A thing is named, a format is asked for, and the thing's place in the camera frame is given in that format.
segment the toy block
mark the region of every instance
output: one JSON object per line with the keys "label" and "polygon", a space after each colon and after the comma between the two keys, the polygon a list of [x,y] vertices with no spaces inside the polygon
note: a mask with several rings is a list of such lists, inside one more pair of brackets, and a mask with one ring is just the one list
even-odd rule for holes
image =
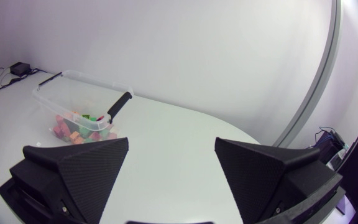
{"label": "toy block", "polygon": [[116,133],[110,133],[108,136],[108,139],[116,139],[117,138],[117,134]]}
{"label": "toy block", "polygon": [[65,142],[70,142],[70,138],[69,138],[69,137],[66,137],[66,136],[64,136],[64,137],[62,138],[62,140],[65,141]]}
{"label": "toy block", "polygon": [[59,126],[55,126],[54,128],[53,128],[53,132],[55,133],[55,135],[56,135],[56,137],[58,137],[58,138],[62,138],[62,137],[64,137],[64,134],[63,134],[63,130],[61,129],[61,128],[59,128]]}
{"label": "toy block", "polygon": [[63,117],[66,118],[66,119],[72,120],[73,119],[73,114],[69,113],[69,112],[66,112],[66,113],[63,114]]}
{"label": "toy block", "polygon": [[80,126],[79,132],[83,138],[87,138],[91,134],[91,130],[82,126]]}
{"label": "toy block", "polygon": [[56,121],[57,121],[57,125],[61,125],[64,121],[64,118],[60,115],[56,115]]}
{"label": "toy block", "polygon": [[60,127],[60,129],[62,129],[64,136],[70,137],[70,135],[71,135],[70,128],[68,128],[66,123],[63,123],[59,127]]}
{"label": "toy block", "polygon": [[82,144],[84,142],[84,139],[78,136],[78,138],[75,139],[73,144]]}
{"label": "toy block", "polygon": [[68,129],[70,129],[70,132],[73,133],[75,131],[78,131],[79,127],[78,127],[78,124],[72,122],[72,121],[69,121],[67,119],[64,119],[64,122],[67,124],[68,126]]}
{"label": "toy block", "polygon": [[93,132],[90,136],[89,136],[90,139],[93,139],[95,141],[99,141],[101,139],[101,136],[99,133],[97,132]]}
{"label": "toy block", "polygon": [[73,132],[73,134],[70,135],[70,141],[71,141],[72,143],[74,143],[75,140],[76,140],[77,138],[79,138],[79,137],[80,137],[80,134],[75,131],[75,132]]}
{"label": "toy block", "polygon": [[103,137],[107,137],[110,134],[110,130],[104,129],[99,132]]}
{"label": "toy block", "polygon": [[83,143],[90,143],[90,142],[94,142],[94,140],[92,140],[92,139],[85,139]]}

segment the pink foam block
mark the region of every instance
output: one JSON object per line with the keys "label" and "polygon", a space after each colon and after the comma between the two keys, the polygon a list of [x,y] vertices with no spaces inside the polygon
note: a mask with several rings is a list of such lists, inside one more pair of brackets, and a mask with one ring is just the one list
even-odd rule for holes
{"label": "pink foam block", "polygon": [[55,126],[53,128],[53,132],[55,133],[56,137],[58,137],[60,139],[64,136],[63,130],[61,128],[59,128],[59,126]]}
{"label": "pink foam block", "polygon": [[117,134],[116,134],[116,133],[110,133],[107,138],[108,138],[108,139],[116,139],[116,138],[117,138]]}
{"label": "pink foam block", "polygon": [[62,129],[64,136],[70,137],[71,132],[66,123],[63,122],[59,127]]}
{"label": "pink foam block", "polygon": [[88,138],[93,139],[95,141],[99,141],[102,138],[102,136],[99,133],[94,132]]}
{"label": "pink foam block", "polygon": [[57,125],[62,125],[64,123],[64,118],[60,115],[56,115],[56,121],[57,121]]}

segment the green block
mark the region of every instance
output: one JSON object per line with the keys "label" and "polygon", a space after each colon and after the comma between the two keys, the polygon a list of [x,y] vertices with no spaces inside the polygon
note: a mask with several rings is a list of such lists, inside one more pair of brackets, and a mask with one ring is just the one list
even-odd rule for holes
{"label": "green block", "polygon": [[91,135],[91,130],[89,130],[88,128],[84,128],[84,127],[80,127],[80,135],[83,138],[87,138],[89,135]]}
{"label": "green block", "polygon": [[102,135],[103,137],[106,137],[110,134],[110,131],[107,129],[104,129],[104,130],[100,131],[99,134]]}
{"label": "green block", "polygon": [[65,141],[65,142],[70,142],[70,138],[67,137],[67,136],[64,136],[64,137],[62,138],[62,140]]}
{"label": "green block", "polygon": [[85,139],[84,140],[84,143],[90,143],[90,142],[94,142],[94,140],[93,139]]}

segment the orange block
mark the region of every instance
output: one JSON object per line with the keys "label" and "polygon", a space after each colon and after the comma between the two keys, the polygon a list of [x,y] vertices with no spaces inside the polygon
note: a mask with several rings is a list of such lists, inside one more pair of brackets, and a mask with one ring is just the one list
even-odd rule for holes
{"label": "orange block", "polygon": [[80,136],[80,134],[79,134],[78,131],[73,132],[73,134],[70,135],[70,141],[71,141],[72,143],[74,143],[75,140],[76,140],[79,136]]}
{"label": "orange block", "polygon": [[82,144],[84,142],[84,139],[82,137],[78,137],[75,139],[73,144]]}

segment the clear plastic container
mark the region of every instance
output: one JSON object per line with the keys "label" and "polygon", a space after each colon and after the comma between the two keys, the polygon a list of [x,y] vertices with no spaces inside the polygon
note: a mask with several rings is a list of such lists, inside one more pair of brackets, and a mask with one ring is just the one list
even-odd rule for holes
{"label": "clear plastic container", "polygon": [[132,98],[134,93],[129,86],[97,80],[72,70],[45,80],[32,92],[51,132],[73,144],[122,137],[111,110],[117,101],[121,106],[125,104],[126,100],[122,104],[124,94]]}

